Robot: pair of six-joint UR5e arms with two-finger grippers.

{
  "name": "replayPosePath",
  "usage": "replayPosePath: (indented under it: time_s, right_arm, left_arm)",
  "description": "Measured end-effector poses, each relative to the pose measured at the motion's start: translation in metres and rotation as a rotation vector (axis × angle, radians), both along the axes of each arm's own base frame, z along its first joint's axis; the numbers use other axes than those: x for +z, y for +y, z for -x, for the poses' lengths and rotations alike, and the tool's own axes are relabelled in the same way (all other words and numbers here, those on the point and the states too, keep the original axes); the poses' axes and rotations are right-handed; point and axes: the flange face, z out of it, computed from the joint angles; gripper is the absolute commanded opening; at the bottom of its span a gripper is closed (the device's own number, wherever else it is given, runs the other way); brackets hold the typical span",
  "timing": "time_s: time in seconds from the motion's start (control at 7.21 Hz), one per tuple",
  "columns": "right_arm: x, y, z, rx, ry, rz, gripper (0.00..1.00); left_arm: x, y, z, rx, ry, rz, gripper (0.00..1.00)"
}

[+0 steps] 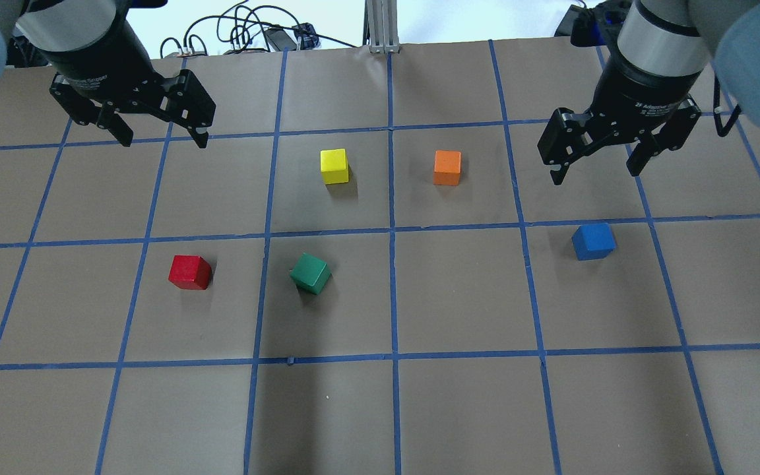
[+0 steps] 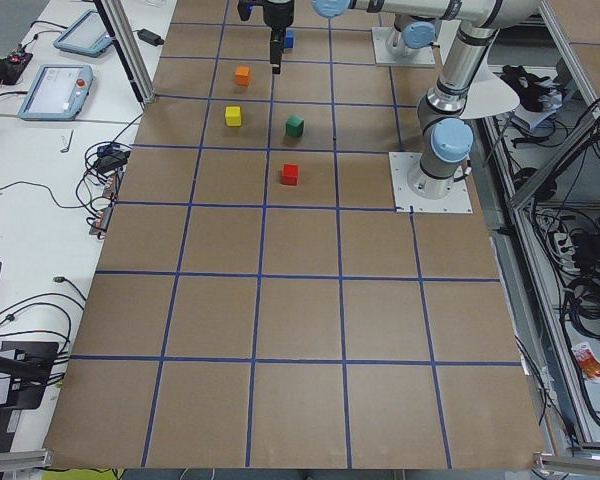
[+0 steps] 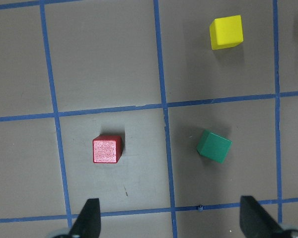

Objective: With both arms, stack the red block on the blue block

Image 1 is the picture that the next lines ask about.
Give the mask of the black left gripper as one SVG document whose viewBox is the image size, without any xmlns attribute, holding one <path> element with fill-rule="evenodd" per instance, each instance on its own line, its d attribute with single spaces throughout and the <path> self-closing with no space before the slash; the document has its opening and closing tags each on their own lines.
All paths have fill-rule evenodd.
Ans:
<svg viewBox="0 0 760 475">
<path fill-rule="evenodd" d="M 195 73 L 174 78 L 156 71 L 125 19 L 115 19 L 98 39 L 75 50 L 50 51 L 57 69 L 50 94 L 78 125 L 95 125 L 124 147 L 133 130 L 121 114 L 147 114 L 182 127 L 206 148 L 216 105 Z"/>
</svg>

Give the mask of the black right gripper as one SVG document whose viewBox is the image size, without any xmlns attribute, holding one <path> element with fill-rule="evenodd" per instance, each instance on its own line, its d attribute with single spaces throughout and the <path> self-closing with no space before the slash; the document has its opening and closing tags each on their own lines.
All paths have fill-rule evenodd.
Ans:
<svg viewBox="0 0 760 475">
<path fill-rule="evenodd" d="M 666 77 L 607 63 L 591 105 L 583 112 L 556 108 L 538 141 L 552 183 L 561 185 L 574 162 L 599 148 L 635 144 L 625 165 L 638 177 L 652 158 L 683 147 L 701 116 L 690 94 L 699 75 Z"/>
</svg>

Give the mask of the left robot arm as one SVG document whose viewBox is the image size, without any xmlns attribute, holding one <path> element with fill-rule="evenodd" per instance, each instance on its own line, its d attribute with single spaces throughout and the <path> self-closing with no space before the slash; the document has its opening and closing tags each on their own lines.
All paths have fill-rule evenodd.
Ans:
<svg viewBox="0 0 760 475">
<path fill-rule="evenodd" d="M 0 1 L 0 76 L 14 33 L 24 36 L 55 69 L 49 91 L 78 125 L 94 125 L 129 146 L 123 116 L 148 115 L 208 144 L 216 105 L 189 69 L 164 77 L 153 67 L 127 21 L 130 9 L 163 1 Z"/>
</svg>

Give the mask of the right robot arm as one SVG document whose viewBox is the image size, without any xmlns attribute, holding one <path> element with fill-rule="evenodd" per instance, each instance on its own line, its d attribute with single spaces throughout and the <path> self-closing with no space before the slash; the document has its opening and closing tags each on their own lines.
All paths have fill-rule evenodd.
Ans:
<svg viewBox="0 0 760 475">
<path fill-rule="evenodd" d="M 609 60 L 584 112 L 553 111 L 537 144 L 555 185 L 600 148 L 633 145 L 633 177 L 678 150 L 701 109 L 691 87 L 714 69 L 714 125 L 724 137 L 737 117 L 760 127 L 760 1 L 606 1 L 575 18 L 574 46 L 606 46 Z"/>
</svg>

